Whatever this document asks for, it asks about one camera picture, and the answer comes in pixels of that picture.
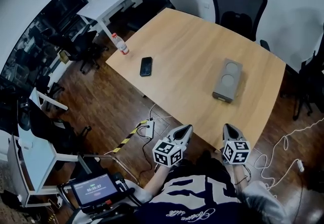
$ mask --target plastic bottle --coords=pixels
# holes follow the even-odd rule
[[[113,38],[113,44],[115,44],[115,46],[121,51],[121,53],[126,55],[130,51],[123,39],[120,38],[116,33],[113,33],[111,37]]]

